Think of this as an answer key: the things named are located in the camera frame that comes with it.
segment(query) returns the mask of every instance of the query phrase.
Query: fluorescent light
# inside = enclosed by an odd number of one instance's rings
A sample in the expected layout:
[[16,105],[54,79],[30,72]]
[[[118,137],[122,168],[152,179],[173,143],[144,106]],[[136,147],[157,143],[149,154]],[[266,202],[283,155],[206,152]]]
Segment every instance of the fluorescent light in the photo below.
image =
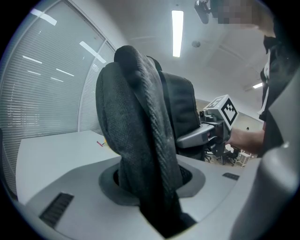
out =
[[23,57],[24,57],[25,59],[28,59],[28,60],[31,60],[31,61],[38,62],[38,63],[42,64],[42,62],[40,62],[40,61],[38,61],[38,60],[35,60],[35,59],[33,59],[33,58],[29,58],[29,57],[26,57],[26,56],[24,56],[24,55],[23,55]]
[[51,77],[51,79],[53,79],[53,80],[57,80],[57,81],[60,81],[60,82],[64,82],[64,81],[62,81],[62,80],[58,80],[58,79],[56,79],[56,78],[54,78],[54,77]]
[[263,86],[263,83],[261,82],[261,83],[259,83],[259,84],[257,84],[257,85],[254,85],[253,88],[260,88],[260,87],[262,87],[262,86]]
[[93,56],[95,56],[100,62],[106,63],[106,61],[98,54],[94,49],[92,49],[89,45],[87,45],[85,42],[79,43],[82,47],[84,47],[86,50],[88,50]]
[[49,15],[47,15],[47,14],[43,13],[42,11],[37,10],[35,8],[32,9],[30,13],[46,20],[47,22],[51,23],[53,26],[55,26],[57,23],[57,21],[54,18],[50,17]]
[[173,57],[180,57],[182,31],[183,31],[183,12],[172,11],[173,22]]
[[63,70],[60,70],[60,69],[56,69],[57,71],[60,71],[60,72],[62,72],[62,73],[65,73],[65,74],[68,74],[68,75],[70,75],[70,76],[72,76],[72,77],[74,77],[74,75],[73,74],[70,74],[70,73],[67,73],[67,72],[65,72],[65,71],[63,71]]
[[27,70],[27,72],[29,72],[29,73],[34,73],[34,74],[37,74],[37,75],[40,75],[40,73],[35,73],[35,72],[28,71],[28,70]]

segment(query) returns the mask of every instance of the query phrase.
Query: forearm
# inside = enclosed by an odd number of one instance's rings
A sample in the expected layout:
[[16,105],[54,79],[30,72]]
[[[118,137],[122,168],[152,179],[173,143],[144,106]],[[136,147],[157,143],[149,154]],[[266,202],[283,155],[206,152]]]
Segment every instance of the forearm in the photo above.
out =
[[233,128],[227,143],[252,154],[258,154],[263,146],[263,137],[264,130],[247,132]]

